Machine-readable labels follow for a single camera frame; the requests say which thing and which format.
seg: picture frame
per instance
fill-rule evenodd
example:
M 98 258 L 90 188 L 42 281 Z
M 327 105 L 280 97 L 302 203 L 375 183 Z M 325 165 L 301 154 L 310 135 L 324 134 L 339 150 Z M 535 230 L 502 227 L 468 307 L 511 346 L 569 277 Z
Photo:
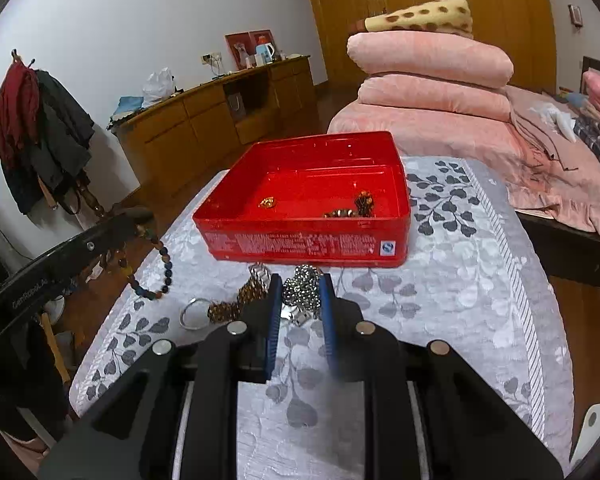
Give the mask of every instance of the picture frame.
M 235 34 L 226 34 L 224 38 L 238 70 L 247 68 L 246 57 L 252 56 L 256 52 L 256 46 L 253 43 L 250 33 L 237 32 Z
M 252 30 L 249 34 L 251 35 L 251 41 L 253 42 L 254 49 L 256 48 L 256 46 L 258 44 L 258 40 L 262 36 L 264 36 L 267 39 L 267 43 L 272 44 L 275 51 L 276 52 L 278 51 L 276 42 L 273 40 L 273 34 L 271 33 L 271 31 L 268 28 L 266 30 Z

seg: metal bolt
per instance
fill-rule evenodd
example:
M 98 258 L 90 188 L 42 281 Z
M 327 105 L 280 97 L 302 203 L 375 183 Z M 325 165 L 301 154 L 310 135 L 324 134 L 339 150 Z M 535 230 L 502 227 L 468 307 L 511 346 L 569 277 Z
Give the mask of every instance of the metal bolt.
M 247 324 L 243 321 L 232 321 L 226 326 L 231 335 L 244 334 L 247 331 Z
M 356 332 L 360 335 L 371 335 L 376 331 L 376 326 L 370 321 L 360 321 L 356 324 Z
M 171 341 L 168 341 L 167 339 L 160 339 L 154 343 L 154 345 L 151 347 L 151 350 L 153 350 L 154 354 L 156 355 L 165 355 L 168 354 L 172 348 L 173 344 Z
M 447 355 L 451 348 L 444 341 L 436 340 L 432 341 L 430 345 L 431 351 L 437 355 Z

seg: red jacket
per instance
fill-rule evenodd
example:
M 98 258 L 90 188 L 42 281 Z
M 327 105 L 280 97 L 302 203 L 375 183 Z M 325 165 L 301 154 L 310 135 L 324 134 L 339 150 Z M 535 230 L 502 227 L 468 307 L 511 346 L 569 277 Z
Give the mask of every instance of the red jacket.
M 0 161 L 5 167 L 13 167 L 27 138 L 38 142 L 39 107 L 36 73 L 23 62 L 14 61 L 0 86 Z

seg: red plastic box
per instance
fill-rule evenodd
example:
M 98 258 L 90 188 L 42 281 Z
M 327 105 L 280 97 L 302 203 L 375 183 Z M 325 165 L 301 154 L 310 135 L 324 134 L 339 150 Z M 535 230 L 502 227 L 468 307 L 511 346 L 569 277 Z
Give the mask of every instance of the red plastic box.
M 324 218 L 371 192 L 372 218 Z M 272 196 L 273 208 L 260 207 Z M 389 132 L 254 144 L 194 213 L 217 260 L 397 267 L 407 257 L 409 193 Z

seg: black cable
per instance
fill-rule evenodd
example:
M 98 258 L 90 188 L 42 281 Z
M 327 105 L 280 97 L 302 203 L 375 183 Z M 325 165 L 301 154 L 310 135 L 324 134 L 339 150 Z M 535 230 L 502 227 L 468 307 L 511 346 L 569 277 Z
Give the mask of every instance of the black cable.
M 20 256 L 22 256 L 24 259 L 29 260 L 30 262 L 33 261 L 33 258 L 29 258 L 28 256 L 25 256 L 24 254 L 22 254 L 19 250 L 17 250 L 13 244 L 10 242 L 10 240 L 6 237 L 6 235 L 2 232 L 2 229 L 0 229 L 0 234 L 2 235 L 2 237 L 7 240 L 7 243 L 11 246 L 11 249 L 13 249 L 14 251 L 16 251 Z

